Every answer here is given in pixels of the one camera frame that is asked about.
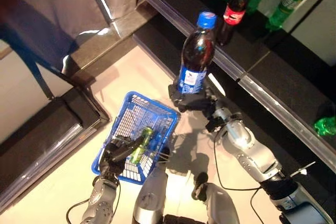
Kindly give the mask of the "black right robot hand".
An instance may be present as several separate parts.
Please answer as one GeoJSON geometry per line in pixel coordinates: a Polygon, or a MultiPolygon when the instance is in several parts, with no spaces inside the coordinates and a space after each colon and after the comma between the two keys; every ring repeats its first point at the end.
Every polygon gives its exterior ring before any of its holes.
{"type": "Polygon", "coordinates": [[[216,94],[216,88],[209,77],[205,78],[201,91],[196,94],[180,93],[177,84],[178,77],[168,86],[169,97],[174,106],[182,113],[186,111],[202,111],[203,115],[209,118],[216,109],[223,106],[223,101],[216,94]]]}

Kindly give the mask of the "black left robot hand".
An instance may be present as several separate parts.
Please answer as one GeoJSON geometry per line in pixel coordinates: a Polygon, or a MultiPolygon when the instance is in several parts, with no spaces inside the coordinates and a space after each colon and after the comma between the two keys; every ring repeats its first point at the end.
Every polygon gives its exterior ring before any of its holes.
{"type": "Polygon", "coordinates": [[[116,180],[125,168],[126,158],[144,142],[144,139],[144,136],[133,140],[118,135],[109,142],[99,161],[100,177],[109,181],[116,180]]]}

